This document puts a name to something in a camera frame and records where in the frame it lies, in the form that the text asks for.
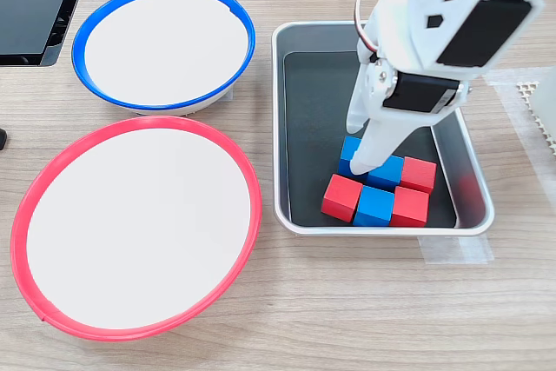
wood grain surface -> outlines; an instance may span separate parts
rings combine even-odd
[[[53,67],[0,68],[0,126],[10,135],[0,153],[1,370],[556,369],[556,216],[484,82],[474,83],[464,114],[496,208],[492,263],[430,265],[414,238],[300,238],[276,221],[270,36],[288,21],[350,19],[354,0],[239,0],[255,22],[255,58],[232,102],[194,116],[237,141],[261,182],[260,238],[229,291],[192,321],[143,341],[82,341],[40,322],[11,273],[17,205],[62,149],[133,116],[90,94],[70,62],[76,30],[106,1],[79,1]],[[366,15],[375,1],[365,0]],[[501,67],[555,64],[556,0],[546,3]]]

blue rim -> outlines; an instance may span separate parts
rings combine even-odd
[[[87,67],[85,66],[85,45],[87,40],[89,39],[90,33],[93,29],[110,13],[114,10],[122,7],[124,4],[129,2],[133,2],[134,0],[110,0],[105,3],[103,6],[98,8],[95,12],[93,12],[81,25],[79,31],[76,34],[76,37],[73,42],[73,49],[71,51],[71,61],[73,62],[73,67],[76,71],[77,76],[81,80],[81,82],[85,85],[87,89],[91,92],[95,93],[97,96],[101,97],[102,99],[106,100],[107,102],[117,104],[119,106],[123,106],[125,108],[130,109],[140,109],[140,110],[170,110],[170,109],[178,109],[178,108],[185,108],[192,104],[196,104],[202,102],[204,100],[209,99],[212,96],[217,95],[227,87],[229,87],[237,78],[243,73],[243,71],[249,65],[251,58],[253,57],[253,53],[255,52],[255,26],[249,17],[249,14],[236,0],[218,0],[229,7],[230,12],[236,15],[245,26],[245,29],[248,33],[248,51],[243,60],[243,64],[239,70],[222,86],[218,89],[215,89],[204,96],[196,97],[195,99],[188,100],[187,102],[182,103],[174,103],[174,104],[164,104],[164,105],[156,105],[156,106],[144,106],[141,104],[133,104],[133,103],[126,103],[121,102],[119,100],[114,99],[103,93],[96,84],[91,80],[89,72],[87,71]]]

blue block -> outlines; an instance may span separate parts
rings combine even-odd
[[[403,158],[390,156],[378,169],[370,171],[367,175],[367,186],[376,189],[394,191],[400,185]]]
[[[361,174],[356,176],[351,172],[349,168],[349,163],[354,157],[355,151],[359,148],[361,139],[355,138],[353,136],[346,136],[344,139],[344,146],[341,148],[340,163],[338,164],[338,174],[347,178],[352,178],[357,182],[365,182],[367,180],[367,174]]]
[[[394,193],[363,186],[354,226],[388,226],[394,210]]]

robotic arm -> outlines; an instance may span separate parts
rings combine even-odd
[[[379,0],[363,29],[347,132],[363,129],[351,161],[359,175],[380,167],[417,128],[459,108],[469,83],[500,59],[540,13],[542,0]]]

red rim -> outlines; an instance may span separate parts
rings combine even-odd
[[[30,219],[43,193],[54,179],[87,150],[114,136],[141,129],[166,128],[188,131],[203,136],[226,150],[234,158],[248,185],[251,201],[251,219],[242,251],[224,279],[201,301],[185,312],[152,325],[131,329],[103,329],[74,321],[58,310],[44,297],[31,275],[27,261],[27,232]],[[255,170],[242,149],[222,132],[204,123],[176,116],[145,116],[129,119],[101,128],[77,142],[55,157],[37,176],[22,199],[11,230],[11,267],[23,297],[42,321],[62,331],[94,341],[132,341],[165,332],[200,314],[220,297],[234,282],[253,251],[261,225],[261,189]]]

